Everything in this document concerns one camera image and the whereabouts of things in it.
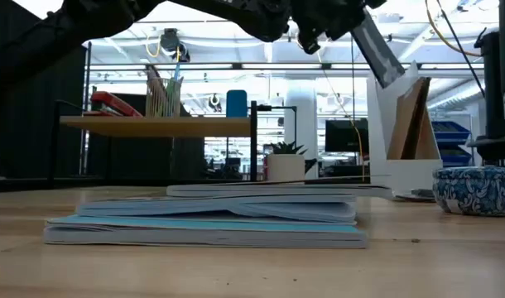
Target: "white notebook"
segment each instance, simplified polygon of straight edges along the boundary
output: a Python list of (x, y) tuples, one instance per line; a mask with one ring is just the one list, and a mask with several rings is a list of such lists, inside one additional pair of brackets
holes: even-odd
[(230, 195), (355, 195), (356, 197), (379, 197), (391, 199), (392, 190), (378, 185), (173, 185), (166, 188), (166, 195), (172, 197), (213, 197)]
[(80, 216), (165, 216), (228, 211), (247, 217), (352, 223), (356, 197), (340, 194), (231, 195), (219, 197), (147, 197), (109, 199), (82, 204)]

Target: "potted plant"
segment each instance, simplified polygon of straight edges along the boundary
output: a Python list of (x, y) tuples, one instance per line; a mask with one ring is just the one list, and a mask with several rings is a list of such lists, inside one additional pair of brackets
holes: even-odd
[(302, 150), (295, 142), (279, 142), (271, 144), (273, 153), (267, 157), (267, 179), (269, 181), (304, 180), (305, 173), (316, 163), (313, 160), (306, 162)]

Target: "yellow cable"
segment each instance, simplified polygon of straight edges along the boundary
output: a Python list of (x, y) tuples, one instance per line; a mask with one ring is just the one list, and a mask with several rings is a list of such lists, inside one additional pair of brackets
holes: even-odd
[[(444, 35), (442, 35), (442, 33), (438, 30), (438, 28), (436, 27), (436, 24), (435, 24), (435, 21), (433, 21), (433, 16), (431, 15), (431, 12), (429, 11), (429, 3), (427, 2), (428, 0), (426, 0), (426, 10), (427, 10), (427, 18), (429, 19), (429, 23), (431, 24), (431, 26), (433, 27), (433, 30), (435, 31), (436, 35), (448, 46), (450, 47), (451, 49), (459, 52), (460, 54), (462, 54), (462, 51), (457, 48), (456, 46), (453, 46), (450, 44), (449, 41), (447, 41), (444, 37)], [(473, 57), (482, 57), (482, 55), (480, 54), (477, 54), (477, 53), (472, 53), (472, 52), (468, 52), (468, 51), (464, 51), (464, 53), (466, 55), (471, 55)]]
[[(337, 94), (335, 93), (334, 86), (329, 81), (328, 75), (326, 74), (326, 70), (323, 70), (323, 71), (325, 72), (325, 78), (328, 81), (328, 85), (332, 89), (332, 92), (334, 93), (334, 96), (337, 98), (337, 102), (339, 103), (340, 102), (339, 96), (337, 96)], [(344, 109), (344, 106), (342, 104), (340, 106), (343, 109), (343, 112), (346, 115), (346, 117), (349, 118), (349, 121), (352, 124), (353, 129), (358, 134), (358, 140), (359, 140), (359, 159), (361, 161), (361, 165), (362, 165), (362, 168), (363, 168), (363, 182), (364, 182), (365, 181), (365, 159), (363, 157), (363, 142), (361, 141), (361, 133), (359, 133), (358, 128), (355, 126), (354, 120), (352, 119), (352, 117), (350, 117), (350, 114), (348, 114), (348, 112), (346, 112), (346, 110)]]
[[(146, 41), (149, 41), (149, 40), (150, 40), (150, 36), (147, 36)], [(156, 54), (154, 55), (150, 52), (150, 47), (149, 47), (148, 43), (146, 42), (146, 52), (149, 56), (151, 56), (153, 58), (157, 58), (159, 56), (159, 54), (161, 53), (161, 43), (160, 42), (156, 43)]]

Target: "red stapler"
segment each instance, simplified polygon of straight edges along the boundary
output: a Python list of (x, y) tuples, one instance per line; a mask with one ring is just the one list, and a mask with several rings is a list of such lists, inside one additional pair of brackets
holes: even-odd
[(101, 103), (102, 108), (99, 111), (87, 112), (85, 116), (143, 117), (134, 107), (109, 92), (94, 92), (90, 100), (92, 103)]

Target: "white pot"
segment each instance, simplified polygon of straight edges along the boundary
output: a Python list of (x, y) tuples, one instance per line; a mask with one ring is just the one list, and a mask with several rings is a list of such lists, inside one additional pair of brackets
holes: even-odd
[(304, 180), (304, 156), (297, 154), (271, 154), (267, 157), (267, 171), (267, 180), (272, 182)]

